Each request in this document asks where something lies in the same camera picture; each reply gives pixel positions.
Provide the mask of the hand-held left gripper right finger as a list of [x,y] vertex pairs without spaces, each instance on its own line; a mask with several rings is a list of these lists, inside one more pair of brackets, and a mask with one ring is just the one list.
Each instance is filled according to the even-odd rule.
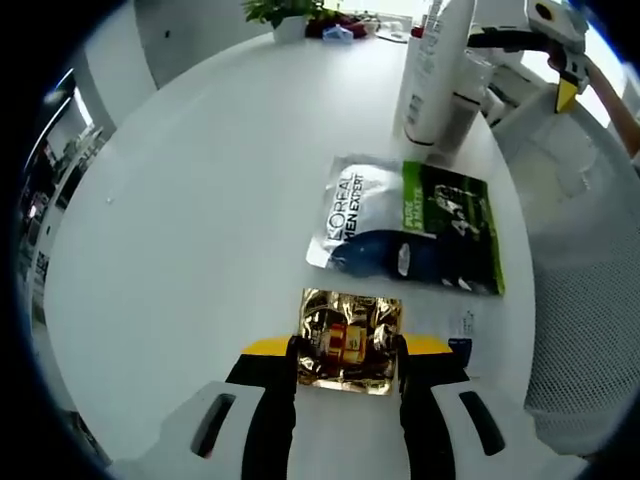
[[508,394],[470,378],[431,336],[400,335],[400,424],[413,479],[577,479],[584,459],[540,441],[533,418]]

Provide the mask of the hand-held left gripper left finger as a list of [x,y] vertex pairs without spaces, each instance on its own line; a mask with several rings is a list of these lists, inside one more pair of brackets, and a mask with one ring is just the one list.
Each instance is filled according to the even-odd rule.
[[115,479],[284,479],[296,424],[299,339],[259,340],[223,381],[180,404],[156,442],[112,464]]

